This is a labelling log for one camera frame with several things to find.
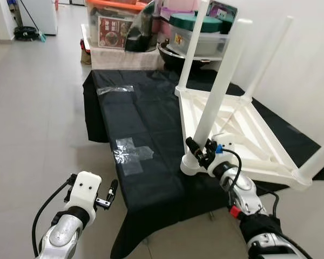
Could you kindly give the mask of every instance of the black pot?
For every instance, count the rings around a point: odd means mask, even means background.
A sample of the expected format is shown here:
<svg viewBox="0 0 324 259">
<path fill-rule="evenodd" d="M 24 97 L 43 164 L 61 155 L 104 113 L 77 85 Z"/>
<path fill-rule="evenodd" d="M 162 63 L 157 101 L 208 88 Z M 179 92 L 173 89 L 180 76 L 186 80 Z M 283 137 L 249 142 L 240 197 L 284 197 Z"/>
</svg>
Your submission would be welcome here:
<svg viewBox="0 0 324 259">
<path fill-rule="evenodd" d="M 169 40 L 166 40 L 165 42 L 158 44 L 158 50 L 160 52 L 163 61 L 165 62 L 165 69 L 181 71 L 184 66 L 185 57 L 168 49 L 167 48 L 168 44 L 169 44 Z M 192 62 L 191 70 L 198 70 L 202 66 L 209 63 L 210 63 L 209 60 L 194 60 Z"/>
</svg>

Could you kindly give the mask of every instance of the mop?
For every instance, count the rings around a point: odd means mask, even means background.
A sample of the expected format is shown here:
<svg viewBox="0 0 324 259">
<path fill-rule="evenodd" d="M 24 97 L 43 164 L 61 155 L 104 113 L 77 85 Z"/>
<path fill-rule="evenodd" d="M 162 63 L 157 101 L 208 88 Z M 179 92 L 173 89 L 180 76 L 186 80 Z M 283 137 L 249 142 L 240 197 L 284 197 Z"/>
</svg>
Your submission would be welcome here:
<svg viewBox="0 0 324 259">
<path fill-rule="evenodd" d="M 38 35 L 39 35 L 39 38 L 40 38 L 41 42 L 45 42 L 45 40 L 46 40 L 46 36 L 45 36 L 45 35 L 41 32 L 41 30 L 37 27 L 35 21 L 32 19 L 32 17 L 31 17 L 31 15 L 30 15 L 29 11 L 27 10 L 27 8 L 26 8 L 26 6 L 25 6 L 23 0 L 21 0 L 21 2 L 22 2 L 22 5 L 24 6 L 24 9 L 25 9 L 26 12 L 28 13 L 30 19 L 32 20 L 33 24 L 35 25 L 35 27 L 36 27 L 36 29 L 37 29 L 37 31 L 38 31 Z"/>
</svg>

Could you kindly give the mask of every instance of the orange lid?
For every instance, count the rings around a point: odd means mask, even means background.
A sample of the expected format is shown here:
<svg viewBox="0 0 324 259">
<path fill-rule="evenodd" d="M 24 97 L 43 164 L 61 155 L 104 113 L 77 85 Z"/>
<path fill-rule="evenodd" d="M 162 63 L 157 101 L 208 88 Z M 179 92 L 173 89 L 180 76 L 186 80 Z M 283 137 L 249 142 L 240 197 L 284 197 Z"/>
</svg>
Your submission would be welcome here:
<svg viewBox="0 0 324 259">
<path fill-rule="evenodd" d="M 106 5 L 111 7 L 119 7 L 123 9 L 131 9 L 131 10 L 138 10 L 138 11 L 142 11 L 142 9 L 146 7 L 146 4 L 142 2 L 137 2 L 136 4 L 124 4 L 124 3 L 105 1 L 105 0 L 87 0 L 87 2 L 92 4 Z"/>
</svg>

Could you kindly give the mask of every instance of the green lid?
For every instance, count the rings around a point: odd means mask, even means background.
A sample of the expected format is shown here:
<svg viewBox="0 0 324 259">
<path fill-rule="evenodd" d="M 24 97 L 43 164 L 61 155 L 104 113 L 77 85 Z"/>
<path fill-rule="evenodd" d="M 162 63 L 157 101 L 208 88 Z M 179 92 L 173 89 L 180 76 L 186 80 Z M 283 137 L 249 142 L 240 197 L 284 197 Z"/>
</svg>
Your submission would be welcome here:
<svg viewBox="0 0 324 259">
<path fill-rule="evenodd" d="M 174 13 L 169 23 L 189 31 L 193 31 L 195 20 L 197 18 L 197 12 L 195 15 L 187 14 L 187 13 Z M 201 27 L 201 32 L 218 32 L 221 30 L 222 21 L 218 20 L 214 17 L 205 16 L 203 25 Z"/>
</svg>

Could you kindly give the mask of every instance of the black cloth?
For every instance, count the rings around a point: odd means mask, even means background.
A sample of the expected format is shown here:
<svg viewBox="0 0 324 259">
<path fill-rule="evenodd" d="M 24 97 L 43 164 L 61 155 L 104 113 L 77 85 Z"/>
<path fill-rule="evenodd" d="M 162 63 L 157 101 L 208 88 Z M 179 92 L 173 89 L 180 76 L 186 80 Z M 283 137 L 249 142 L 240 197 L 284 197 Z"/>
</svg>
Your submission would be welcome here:
<svg viewBox="0 0 324 259">
<path fill-rule="evenodd" d="M 193 71 L 187 87 L 210 91 L 216 72 Z M 132 138 L 136 147 L 149 146 L 153 159 L 140 161 L 142 172 L 127 175 L 116 164 L 127 215 L 113 245 L 111 258 L 126 257 L 154 231 L 227 205 L 218 181 L 206 174 L 187 176 L 180 169 L 184 155 L 178 98 L 179 76 L 168 71 L 91 71 L 84 87 L 85 120 L 89 140 L 109 142 Z M 97 94 L 107 86 L 132 85 L 133 92 Z M 230 84 L 227 94 L 242 95 Z M 315 142 L 268 108 L 253 105 L 300 167 L 318 148 Z M 324 169 L 316 176 L 324 180 Z M 260 183 L 271 190 L 286 186 Z"/>
</svg>

